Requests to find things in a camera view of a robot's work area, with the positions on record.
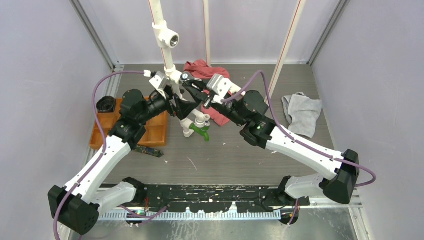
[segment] red cloth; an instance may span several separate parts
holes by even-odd
[[[225,78],[229,79],[230,74],[228,71],[223,67],[210,67],[206,64],[206,62],[203,59],[198,59],[194,62],[186,62],[184,65],[184,71],[191,73],[193,77],[198,79],[210,79],[214,74],[221,74]],[[201,106],[201,111],[204,114],[209,114],[210,118],[215,121],[216,124],[219,126],[223,126],[224,124],[228,123],[230,120],[226,118],[224,115],[217,112],[215,109],[210,107],[209,109],[204,108]]]
[[[184,71],[191,73],[193,77],[198,79],[210,79],[214,74],[221,74],[227,79],[230,78],[230,74],[225,68],[220,66],[210,67],[203,59],[198,59],[194,62],[186,62]]]

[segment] gray cloth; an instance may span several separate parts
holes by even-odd
[[[295,134],[312,138],[315,134],[317,119],[320,117],[323,102],[312,100],[303,92],[281,98],[288,130]]]

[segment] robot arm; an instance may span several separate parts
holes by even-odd
[[[317,171],[318,174],[311,176],[285,177],[279,186],[282,201],[290,203],[301,197],[326,196],[337,203],[349,204],[359,170],[335,161],[334,158],[358,164],[356,152],[348,149],[342,153],[322,147],[281,126],[293,139],[287,137],[276,126],[274,120],[265,116],[269,107],[256,90],[243,93],[240,100],[233,99],[222,103],[221,100],[230,97],[228,91],[232,93],[240,91],[240,87],[222,75],[215,74],[205,84],[193,78],[188,72],[184,72],[181,75],[181,81],[183,87],[197,103],[203,103],[205,108],[212,107],[236,125],[244,126],[240,135],[250,145],[282,153]],[[205,89],[208,89],[210,93],[204,93]],[[317,152],[327,153],[333,156],[333,159],[326,158]]]
[[[117,186],[97,193],[112,169],[137,146],[146,132],[144,125],[155,116],[167,111],[170,115],[185,119],[195,108],[203,104],[214,108],[239,127],[244,126],[240,135],[252,146],[269,149],[287,155],[317,171],[315,175],[304,177],[286,176],[278,186],[278,198],[284,205],[293,205],[295,199],[307,196],[327,196],[329,199],[348,204],[350,202],[359,171],[350,165],[328,159],[315,151],[305,148],[284,135],[274,120],[265,116],[268,105],[258,91],[250,90],[242,94],[240,100],[221,103],[229,98],[227,92],[238,92],[240,87],[221,75],[215,75],[206,85],[189,73],[181,75],[182,86],[191,94],[195,102],[189,102],[173,94],[170,86],[164,84],[166,77],[158,72],[150,83],[158,92],[150,100],[132,89],[123,95],[121,117],[109,131],[106,138],[107,149],[101,161],[87,173],[98,159],[101,150],[64,187],[53,186],[48,193],[50,211],[55,216],[58,206],[67,190],[71,189],[80,176],[87,174],[80,185],[72,192],[59,215],[59,222],[75,232],[84,235],[90,231],[99,216],[116,206],[129,202],[141,203],[147,195],[145,185],[133,178],[126,178]],[[334,158],[358,163],[358,154],[348,150],[345,153],[324,148],[286,130],[296,140],[327,152]]]

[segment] orange compartment tray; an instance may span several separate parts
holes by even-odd
[[[100,121],[101,128],[104,131],[104,134],[108,134],[109,130],[112,129],[114,124],[120,118],[120,109],[121,109],[122,98],[116,99],[115,112],[109,113],[97,113],[98,120]],[[146,147],[160,147],[167,144],[167,129],[168,129],[168,113],[162,112],[161,114],[155,116],[151,120],[146,122],[145,125],[146,132],[141,140],[138,142],[138,145]],[[94,150],[99,150],[103,145],[102,135],[100,130],[97,127],[96,122],[94,122],[93,131],[91,133],[90,148]]]

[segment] green faucet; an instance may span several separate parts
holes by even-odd
[[[208,134],[209,126],[204,126],[200,128],[200,127],[197,127],[194,123],[192,123],[190,125],[190,129],[194,130],[197,134],[203,136],[206,142],[209,142],[209,134]]]

